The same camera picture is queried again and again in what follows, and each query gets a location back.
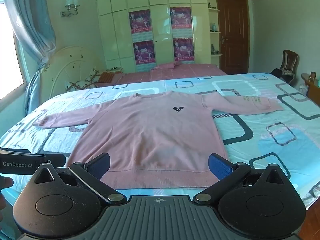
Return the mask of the pink plaid bedsheet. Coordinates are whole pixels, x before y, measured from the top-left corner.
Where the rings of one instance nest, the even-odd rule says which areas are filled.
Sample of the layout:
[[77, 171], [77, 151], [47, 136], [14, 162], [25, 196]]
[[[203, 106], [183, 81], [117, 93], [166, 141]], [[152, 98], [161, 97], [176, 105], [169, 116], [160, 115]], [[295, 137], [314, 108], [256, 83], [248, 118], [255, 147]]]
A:
[[116, 83], [98, 83], [98, 87], [160, 80], [227, 75], [214, 64], [181, 64], [172, 70], [150, 70], [124, 74]]

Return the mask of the wall sconce lamp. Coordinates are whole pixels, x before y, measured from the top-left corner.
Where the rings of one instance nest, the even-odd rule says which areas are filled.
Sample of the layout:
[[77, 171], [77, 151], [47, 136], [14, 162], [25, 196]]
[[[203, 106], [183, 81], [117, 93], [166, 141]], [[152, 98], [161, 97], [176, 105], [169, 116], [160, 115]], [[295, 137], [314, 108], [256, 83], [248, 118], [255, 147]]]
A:
[[78, 14], [79, 0], [66, 0], [65, 10], [60, 12], [61, 17], [71, 17]]

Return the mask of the cream glossy wardrobe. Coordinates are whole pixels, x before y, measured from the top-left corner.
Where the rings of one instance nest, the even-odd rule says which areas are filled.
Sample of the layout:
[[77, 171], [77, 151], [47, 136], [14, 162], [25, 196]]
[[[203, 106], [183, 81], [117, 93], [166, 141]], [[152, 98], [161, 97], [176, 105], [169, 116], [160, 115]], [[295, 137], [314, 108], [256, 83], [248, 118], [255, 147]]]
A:
[[108, 67], [211, 63], [208, 0], [96, 0]]

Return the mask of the lower left pink poster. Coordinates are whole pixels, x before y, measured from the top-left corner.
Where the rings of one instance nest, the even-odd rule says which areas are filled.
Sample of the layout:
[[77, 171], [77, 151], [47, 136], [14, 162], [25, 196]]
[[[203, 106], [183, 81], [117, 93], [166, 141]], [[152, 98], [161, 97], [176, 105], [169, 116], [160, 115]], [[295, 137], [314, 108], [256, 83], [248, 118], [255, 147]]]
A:
[[133, 43], [136, 64], [155, 63], [155, 51], [153, 41], [142, 41]]

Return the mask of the orange striped pillow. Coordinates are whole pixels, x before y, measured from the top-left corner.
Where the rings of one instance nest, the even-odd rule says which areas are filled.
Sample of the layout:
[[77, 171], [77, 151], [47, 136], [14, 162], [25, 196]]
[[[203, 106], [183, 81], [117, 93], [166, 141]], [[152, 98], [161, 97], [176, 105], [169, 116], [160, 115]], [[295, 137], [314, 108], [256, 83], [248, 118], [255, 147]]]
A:
[[122, 77], [123, 73], [103, 72], [99, 76], [97, 83], [116, 83]]

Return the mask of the brown wooden door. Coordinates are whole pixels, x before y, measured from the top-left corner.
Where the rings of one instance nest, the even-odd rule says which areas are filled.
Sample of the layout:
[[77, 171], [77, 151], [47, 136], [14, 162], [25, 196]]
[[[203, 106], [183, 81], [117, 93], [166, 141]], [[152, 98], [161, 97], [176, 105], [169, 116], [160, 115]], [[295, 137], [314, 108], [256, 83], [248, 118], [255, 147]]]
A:
[[216, 0], [219, 12], [220, 69], [244, 74], [249, 65], [248, 0]]

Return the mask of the corner wall shelves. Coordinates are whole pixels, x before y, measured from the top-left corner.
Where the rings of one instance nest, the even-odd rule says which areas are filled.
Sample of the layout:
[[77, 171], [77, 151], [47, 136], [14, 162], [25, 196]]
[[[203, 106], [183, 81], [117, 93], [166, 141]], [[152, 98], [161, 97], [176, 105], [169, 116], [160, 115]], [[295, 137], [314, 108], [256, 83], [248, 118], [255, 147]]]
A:
[[221, 63], [221, 31], [219, 27], [219, 15], [217, 0], [207, 0], [209, 15], [209, 36], [211, 45], [211, 64], [220, 68]]

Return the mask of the pink poster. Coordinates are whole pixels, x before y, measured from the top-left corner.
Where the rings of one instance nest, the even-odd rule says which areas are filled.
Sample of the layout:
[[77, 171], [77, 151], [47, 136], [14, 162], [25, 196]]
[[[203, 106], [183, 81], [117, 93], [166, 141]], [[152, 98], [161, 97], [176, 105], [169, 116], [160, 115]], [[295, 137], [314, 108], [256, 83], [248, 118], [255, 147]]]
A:
[[172, 29], [191, 29], [191, 7], [170, 7]]
[[136, 64], [155, 63], [155, 51], [153, 41], [142, 41], [133, 43]]
[[189, 62], [195, 60], [193, 38], [174, 38], [173, 46], [175, 61]]
[[131, 33], [144, 33], [152, 31], [150, 10], [129, 12]]

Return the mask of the blue satin curtain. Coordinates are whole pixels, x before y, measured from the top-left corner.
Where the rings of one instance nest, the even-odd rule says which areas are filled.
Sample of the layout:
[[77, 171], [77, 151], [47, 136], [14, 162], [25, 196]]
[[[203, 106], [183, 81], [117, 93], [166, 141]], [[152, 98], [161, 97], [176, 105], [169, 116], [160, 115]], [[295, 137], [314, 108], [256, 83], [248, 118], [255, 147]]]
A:
[[37, 63], [25, 92], [24, 110], [31, 113], [40, 105], [41, 70], [56, 50], [47, 0], [4, 0], [9, 18], [23, 49]]

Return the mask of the cream round headboard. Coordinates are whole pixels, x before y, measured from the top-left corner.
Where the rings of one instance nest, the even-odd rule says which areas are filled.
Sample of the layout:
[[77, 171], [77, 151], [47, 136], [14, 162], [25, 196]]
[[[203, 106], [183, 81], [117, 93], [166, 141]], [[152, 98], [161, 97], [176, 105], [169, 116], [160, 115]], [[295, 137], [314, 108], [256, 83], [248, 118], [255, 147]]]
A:
[[84, 47], [70, 46], [57, 51], [41, 70], [40, 104], [65, 93], [66, 83], [84, 80], [94, 68], [106, 69], [99, 57]]

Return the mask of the upper left pink poster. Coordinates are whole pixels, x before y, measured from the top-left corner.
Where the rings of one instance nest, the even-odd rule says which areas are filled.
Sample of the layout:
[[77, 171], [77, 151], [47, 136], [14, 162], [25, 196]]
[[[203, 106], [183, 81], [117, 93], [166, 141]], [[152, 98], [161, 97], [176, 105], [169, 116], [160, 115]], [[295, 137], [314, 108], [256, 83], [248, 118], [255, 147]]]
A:
[[152, 31], [150, 10], [129, 12], [131, 33], [144, 33]]

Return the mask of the dark wooden chair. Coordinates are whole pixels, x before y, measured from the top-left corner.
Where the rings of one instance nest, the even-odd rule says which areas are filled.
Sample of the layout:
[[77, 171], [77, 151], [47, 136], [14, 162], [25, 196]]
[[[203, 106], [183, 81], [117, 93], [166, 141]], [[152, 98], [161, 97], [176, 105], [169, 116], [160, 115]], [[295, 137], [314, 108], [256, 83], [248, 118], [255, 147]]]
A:
[[298, 64], [299, 55], [297, 53], [291, 50], [283, 50], [281, 66], [272, 70], [271, 75], [290, 84], [295, 79]]

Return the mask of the folded pink blanket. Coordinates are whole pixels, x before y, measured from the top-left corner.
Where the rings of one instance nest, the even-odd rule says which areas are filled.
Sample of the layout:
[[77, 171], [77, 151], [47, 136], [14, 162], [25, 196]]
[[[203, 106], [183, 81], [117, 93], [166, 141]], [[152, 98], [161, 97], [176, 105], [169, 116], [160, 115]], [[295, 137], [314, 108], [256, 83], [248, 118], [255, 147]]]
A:
[[176, 67], [180, 66], [181, 64], [182, 63], [179, 61], [163, 63], [163, 64], [159, 64], [156, 67], [154, 67], [153, 70], [172, 70], [172, 69], [175, 69]]

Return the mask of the lower right pink poster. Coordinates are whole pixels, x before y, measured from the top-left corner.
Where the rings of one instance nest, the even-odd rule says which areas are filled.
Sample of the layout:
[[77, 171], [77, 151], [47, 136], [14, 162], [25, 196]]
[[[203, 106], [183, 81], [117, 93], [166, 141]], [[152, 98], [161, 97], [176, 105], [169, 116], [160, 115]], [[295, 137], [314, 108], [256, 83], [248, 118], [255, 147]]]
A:
[[174, 38], [173, 46], [175, 61], [189, 62], [195, 60], [193, 38]]

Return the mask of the upper right pink poster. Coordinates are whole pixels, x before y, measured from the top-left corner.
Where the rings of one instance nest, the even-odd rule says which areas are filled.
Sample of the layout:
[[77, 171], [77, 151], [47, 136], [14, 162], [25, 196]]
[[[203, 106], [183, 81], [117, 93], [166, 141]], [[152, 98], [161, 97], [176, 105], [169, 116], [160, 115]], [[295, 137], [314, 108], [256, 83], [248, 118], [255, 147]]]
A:
[[172, 29], [191, 29], [191, 7], [170, 7]]

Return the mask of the floral patterned pillow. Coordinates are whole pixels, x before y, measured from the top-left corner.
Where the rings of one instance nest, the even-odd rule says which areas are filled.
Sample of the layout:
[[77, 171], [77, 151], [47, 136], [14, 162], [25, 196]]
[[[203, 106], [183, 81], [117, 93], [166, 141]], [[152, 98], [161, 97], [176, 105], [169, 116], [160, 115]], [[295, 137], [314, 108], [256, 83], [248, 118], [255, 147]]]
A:
[[102, 71], [93, 68], [89, 76], [84, 80], [80, 80], [76, 82], [66, 82], [65, 83], [66, 92], [98, 88], [98, 81], [101, 74], [103, 74]]

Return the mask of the pink sweatshirt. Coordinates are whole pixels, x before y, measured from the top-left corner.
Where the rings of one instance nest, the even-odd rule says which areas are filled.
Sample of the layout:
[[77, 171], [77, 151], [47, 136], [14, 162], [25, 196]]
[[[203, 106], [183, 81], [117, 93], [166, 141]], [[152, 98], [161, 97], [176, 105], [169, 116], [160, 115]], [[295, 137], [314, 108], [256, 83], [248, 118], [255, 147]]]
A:
[[205, 188], [217, 182], [208, 168], [209, 156], [228, 156], [212, 112], [253, 115], [279, 110], [276, 100], [257, 96], [133, 94], [48, 115], [35, 126], [86, 125], [68, 164], [108, 153], [111, 165], [101, 181], [114, 189]]

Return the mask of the wooden side table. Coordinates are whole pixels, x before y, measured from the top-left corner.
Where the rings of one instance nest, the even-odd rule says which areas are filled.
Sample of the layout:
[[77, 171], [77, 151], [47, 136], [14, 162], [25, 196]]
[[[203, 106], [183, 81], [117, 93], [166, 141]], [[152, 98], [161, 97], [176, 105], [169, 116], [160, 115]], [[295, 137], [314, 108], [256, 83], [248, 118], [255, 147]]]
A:
[[320, 89], [319, 79], [316, 78], [316, 72], [310, 74], [303, 73], [301, 78], [304, 80], [305, 85], [308, 86], [307, 97], [318, 106], [320, 105]]

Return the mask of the patterned light blue bedsheet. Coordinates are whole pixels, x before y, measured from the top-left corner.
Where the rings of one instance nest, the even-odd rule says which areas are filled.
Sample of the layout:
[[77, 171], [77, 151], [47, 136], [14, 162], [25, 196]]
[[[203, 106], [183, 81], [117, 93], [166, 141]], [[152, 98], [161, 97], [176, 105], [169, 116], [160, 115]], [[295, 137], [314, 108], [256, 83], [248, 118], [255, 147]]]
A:
[[186, 79], [125, 83], [55, 96], [23, 118], [1, 137], [2, 148], [29, 150], [33, 154], [69, 156], [84, 126], [39, 129], [33, 122], [46, 114], [130, 96], [175, 91], [222, 96], [261, 96], [277, 100], [282, 111], [261, 115], [214, 112], [213, 120], [230, 160], [253, 168], [278, 164], [306, 207], [319, 198], [319, 107], [287, 83], [268, 73], [203, 76]]

